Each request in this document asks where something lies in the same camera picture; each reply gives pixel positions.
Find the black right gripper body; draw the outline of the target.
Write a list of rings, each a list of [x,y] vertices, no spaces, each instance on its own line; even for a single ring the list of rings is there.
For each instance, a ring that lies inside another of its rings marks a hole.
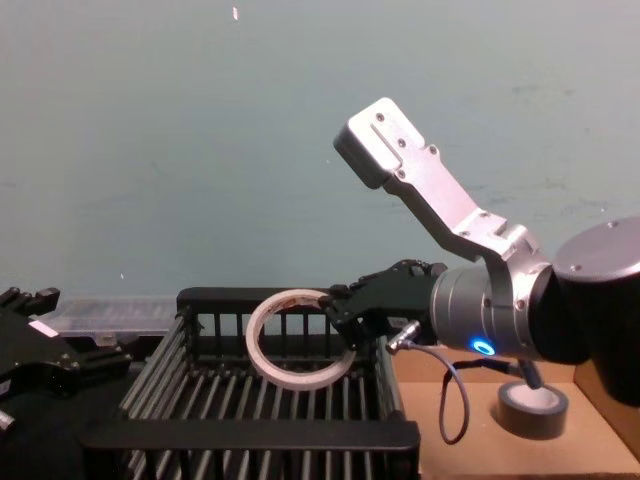
[[[391,337],[401,328],[393,326],[392,318],[418,321],[420,333],[415,342],[435,345],[437,336],[429,313],[431,294],[441,272],[378,272],[350,285],[350,324],[355,327],[355,339],[365,343],[379,337]]]

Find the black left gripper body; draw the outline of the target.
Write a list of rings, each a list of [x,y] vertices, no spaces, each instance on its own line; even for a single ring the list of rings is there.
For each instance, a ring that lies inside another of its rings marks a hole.
[[[65,354],[66,343],[57,332],[1,309],[1,397],[48,389]]]

